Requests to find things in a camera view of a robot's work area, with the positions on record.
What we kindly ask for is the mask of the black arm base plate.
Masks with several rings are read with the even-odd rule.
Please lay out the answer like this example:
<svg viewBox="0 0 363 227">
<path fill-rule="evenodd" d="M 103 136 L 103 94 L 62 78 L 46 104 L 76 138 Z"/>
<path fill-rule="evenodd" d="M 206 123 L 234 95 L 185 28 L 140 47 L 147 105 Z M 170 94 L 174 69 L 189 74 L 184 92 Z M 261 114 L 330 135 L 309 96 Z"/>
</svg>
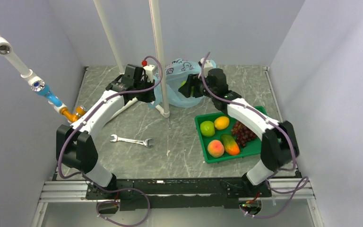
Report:
<svg viewBox="0 0 363 227">
<path fill-rule="evenodd" d="M 271 191 L 264 184 L 246 186 L 240 177 L 174 178 L 174 179 L 118 179 L 113 188 L 87 186 L 89 201 L 118 201 L 121 211 L 137 209 L 223 207 L 236 209 L 240 203 L 270 198 Z"/>
</svg>

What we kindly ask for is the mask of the light blue plastic bag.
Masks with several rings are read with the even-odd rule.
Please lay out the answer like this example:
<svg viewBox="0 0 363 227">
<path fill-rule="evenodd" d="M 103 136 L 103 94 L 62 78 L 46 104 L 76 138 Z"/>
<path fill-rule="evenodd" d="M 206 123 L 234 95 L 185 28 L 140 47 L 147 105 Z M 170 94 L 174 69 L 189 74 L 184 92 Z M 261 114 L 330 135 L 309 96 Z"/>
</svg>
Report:
<svg viewBox="0 0 363 227">
<path fill-rule="evenodd" d="M 170 105 L 191 108 L 198 105 L 203 97 L 185 97 L 178 89 L 186 82 L 190 74 L 198 74 L 201 66 L 197 61 L 187 61 L 178 58 L 165 66 L 166 73 L 166 91 Z"/>
</svg>

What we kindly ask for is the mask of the green fake apple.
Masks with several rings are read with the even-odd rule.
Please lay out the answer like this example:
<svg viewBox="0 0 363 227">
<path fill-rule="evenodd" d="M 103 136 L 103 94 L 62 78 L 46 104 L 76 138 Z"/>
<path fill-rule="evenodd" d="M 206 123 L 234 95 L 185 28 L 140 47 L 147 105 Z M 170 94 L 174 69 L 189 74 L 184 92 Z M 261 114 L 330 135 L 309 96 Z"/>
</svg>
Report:
<svg viewBox="0 0 363 227">
<path fill-rule="evenodd" d="M 212 137 L 215 135 L 215 125 L 212 121 L 204 121 L 199 126 L 201 135 L 204 137 Z"/>
</svg>

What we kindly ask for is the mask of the fake mango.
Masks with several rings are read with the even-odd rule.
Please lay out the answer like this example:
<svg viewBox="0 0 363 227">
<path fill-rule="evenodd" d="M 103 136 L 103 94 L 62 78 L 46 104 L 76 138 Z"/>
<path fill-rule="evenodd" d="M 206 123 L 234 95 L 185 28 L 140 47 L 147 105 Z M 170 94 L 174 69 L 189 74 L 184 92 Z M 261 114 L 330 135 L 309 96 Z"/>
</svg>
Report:
<svg viewBox="0 0 363 227">
<path fill-rule="evenodd" d="M 227 154 L 231 156 L 240 154 L 240 148 L 232 135 L 223 134 L 220 136 L 220 140 Z"/>
</svg>

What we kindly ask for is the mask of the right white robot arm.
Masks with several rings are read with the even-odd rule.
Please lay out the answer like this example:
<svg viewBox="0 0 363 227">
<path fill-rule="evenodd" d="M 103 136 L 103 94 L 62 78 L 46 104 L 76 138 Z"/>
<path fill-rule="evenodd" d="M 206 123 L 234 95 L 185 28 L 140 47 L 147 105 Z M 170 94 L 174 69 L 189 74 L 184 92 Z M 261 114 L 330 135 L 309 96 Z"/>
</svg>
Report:
<svg viewBox="0 0 363 227">
<path fill-rule="evenodd" d="M 255 195 L 260 184 L 285 164 L 291 162 L 296 166 L 299 149 L 292 124 L 267 117 L 230 90 L 222 69 L 211 69 L 206 76 L 190 74 L 178 91 L 185 97 L 211 98 L 217 110 L 240 121 L 261 140 L 260 160 L 243 177 L 241 186 L 245 195 Z"/>
</svg>

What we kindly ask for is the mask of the green plastic tray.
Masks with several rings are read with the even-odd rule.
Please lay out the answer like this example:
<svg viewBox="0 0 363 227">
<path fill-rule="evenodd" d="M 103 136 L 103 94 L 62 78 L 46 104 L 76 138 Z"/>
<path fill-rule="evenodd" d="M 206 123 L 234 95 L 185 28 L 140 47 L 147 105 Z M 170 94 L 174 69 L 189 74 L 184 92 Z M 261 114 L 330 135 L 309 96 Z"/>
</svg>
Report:
<svg viewBox="0 0 363 227">
<path fill-rule="evenodd" d="M 205 162 L 222 161 L 257 155 L 261 140 L 240 121 L 224 113 L 210 113 L 195 117 Z"/>
</svg>

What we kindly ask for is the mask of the aluminium rail frame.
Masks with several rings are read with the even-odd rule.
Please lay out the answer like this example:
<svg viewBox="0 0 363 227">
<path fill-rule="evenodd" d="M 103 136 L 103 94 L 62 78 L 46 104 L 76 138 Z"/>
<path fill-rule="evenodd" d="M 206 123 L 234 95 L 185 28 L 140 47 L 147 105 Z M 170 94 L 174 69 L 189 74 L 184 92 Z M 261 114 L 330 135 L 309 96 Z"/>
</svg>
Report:
<svg viewBox="0 0 363 227">
<path fill-rule="evenodd" d="M 33 227 L 42 226 L 50 203 L 116 201 L 120 211 L 146 208 L 202 208 L 226 209 L 258 204 L 261 201 L 294 199 L 306 200 L 311 219 L 316 227 L 324 226 L 310 183 L 304 184 L 297 177 L 271 179 L 269 183 L 246 189 L 239 177 L 179 178 L 179 179 L 120 179 L 117 192 L 106 192 L 89 181 L 47 181 L 44 183 Z"/>
</svg>

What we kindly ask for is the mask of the yellow fake lemon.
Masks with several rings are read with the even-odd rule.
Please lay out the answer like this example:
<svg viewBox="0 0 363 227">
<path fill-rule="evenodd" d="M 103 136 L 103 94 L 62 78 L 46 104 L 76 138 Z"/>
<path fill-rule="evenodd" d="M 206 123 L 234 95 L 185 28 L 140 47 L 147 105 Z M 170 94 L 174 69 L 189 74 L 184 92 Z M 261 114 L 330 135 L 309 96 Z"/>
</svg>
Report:
<svg viewBox="0 0 363 227">
<path fill-rule="evenodd" d="M 214 120 L 214 127 L 217 130 L 224 130 L 230 124 L 230 119 L 227 116 L 220 116 Z"/>
</svg>

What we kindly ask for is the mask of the dark fake grapes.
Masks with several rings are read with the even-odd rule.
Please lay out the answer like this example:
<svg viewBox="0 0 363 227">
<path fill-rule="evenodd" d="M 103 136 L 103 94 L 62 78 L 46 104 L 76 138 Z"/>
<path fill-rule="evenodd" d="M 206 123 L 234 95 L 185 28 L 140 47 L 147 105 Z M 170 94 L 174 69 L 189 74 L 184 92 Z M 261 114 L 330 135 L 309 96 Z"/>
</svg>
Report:
<svg viewBox="0 0 363 227">
<path fill-rule="evenodd" d="M 233 125 L 231 134 L 235 136 L 235 141 L 241 148 L 246 147 L 249 142 L 258 137 L 252 130 L 239 121 L 236 121 Z"/>
</svg>

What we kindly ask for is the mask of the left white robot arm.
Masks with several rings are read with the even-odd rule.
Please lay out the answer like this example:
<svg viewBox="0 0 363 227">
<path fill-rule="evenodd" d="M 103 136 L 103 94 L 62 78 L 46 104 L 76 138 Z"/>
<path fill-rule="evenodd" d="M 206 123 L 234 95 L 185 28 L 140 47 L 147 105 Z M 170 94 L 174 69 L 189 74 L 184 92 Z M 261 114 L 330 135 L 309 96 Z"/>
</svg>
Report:
<svg viewBox="0 0 363 227">
<path fill-rule="evenodd" d="M 111 117 L 133 99 L 151 103 L 155 100 L 155 86 L 149 65 L 128 64 L 125 72 L 107 85 L 98 101 L 71 125 L 61 125 L 56 132 L 58 172 L 65 178 L 61 167 L 74 168 L 98 186 L 106 199 L 117 192 L 116 176 L 98 160 L 94 139 Z"/>
</svg>

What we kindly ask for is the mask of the silver combination wrench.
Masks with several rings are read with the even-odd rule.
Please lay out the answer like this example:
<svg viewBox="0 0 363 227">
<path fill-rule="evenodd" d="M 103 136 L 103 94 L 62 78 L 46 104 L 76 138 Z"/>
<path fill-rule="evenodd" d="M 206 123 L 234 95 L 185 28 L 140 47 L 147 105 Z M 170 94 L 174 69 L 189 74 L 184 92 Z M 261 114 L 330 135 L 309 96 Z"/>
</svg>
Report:
<svg viewBox="0 0 363 227">
<path fill-rule="evenodd" d="M 128 139 L 128 138 L 122 138 L 119 137 L 116 134 L 111 135 L 112 139 L 110 139 L 110 142 L 127 142 L 127 143 L 133 143 L 133 144 L 139 144 L 146 148 L 151 148 L 154 146 L 154 144 L 151 142 L 152 139 L 146 139 L 146 140 L 135 140 L 135 139 Z"/>
</svg>

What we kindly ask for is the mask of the white PVC pipe stand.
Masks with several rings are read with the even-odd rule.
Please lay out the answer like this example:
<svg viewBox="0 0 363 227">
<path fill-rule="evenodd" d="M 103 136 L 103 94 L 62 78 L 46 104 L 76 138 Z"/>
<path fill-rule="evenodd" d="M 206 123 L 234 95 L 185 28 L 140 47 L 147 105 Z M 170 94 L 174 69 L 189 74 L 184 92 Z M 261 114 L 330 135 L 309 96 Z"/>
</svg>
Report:
<svg viewBox="0 0 363 227">
<path fill-rule="evenodd" d="M 165 73 L 165 61 L 164 61 L 164 49 L 163 49 L 163 38 L 162 38 L 162 28 L 160 21 L 160 10 L 159 10 L 159 2 L 157 0 L 149 0 L 149 8 L 150 8 L 150 16 L 152 22 L 152 29 L 154 34 L 154 44 L 156 50 L 156 59 L 157 59 L 157 68 L 162 73 L 163 78 L 161 80 L 161 92 L 162 92 L 162 103 L 163 105 L 155 106 L 155 109 L 164 117 L 170 117 L 170 109 L 169 109 L 169 100 L 167 96 L 167 86 L 166 86 L 166 73 Z M 115 59 L 115 63 L 117 64 L 119 71 L 124 72 L 125 69 L 121 62 L 120 54 L 116 48 L 115 40 L 107 21 L 104 9 L 99 0 L 94 1 L 95 9 L 100 18 L 101 24 L 103 26 L 106 38 L 108 40 L 110 49 Z"/>
</svg>

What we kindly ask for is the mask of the red fake peach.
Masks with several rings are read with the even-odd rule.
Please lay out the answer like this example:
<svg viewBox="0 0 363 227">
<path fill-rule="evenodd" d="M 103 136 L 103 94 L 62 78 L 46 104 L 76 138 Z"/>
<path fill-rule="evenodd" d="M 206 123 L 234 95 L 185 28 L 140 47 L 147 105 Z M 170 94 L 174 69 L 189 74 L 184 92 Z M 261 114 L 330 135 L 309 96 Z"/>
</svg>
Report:
<svg viewBox="0 0 363 227">
<path fill-rule="evenodd" d="M 225 148 L 221 141 L 212 140 L 211 142 L 209 142 L 207 146 L 207 152 L 209 153 L 210 156 L 214 158 L 219 158 L 224 154 Z"/>
</svg>

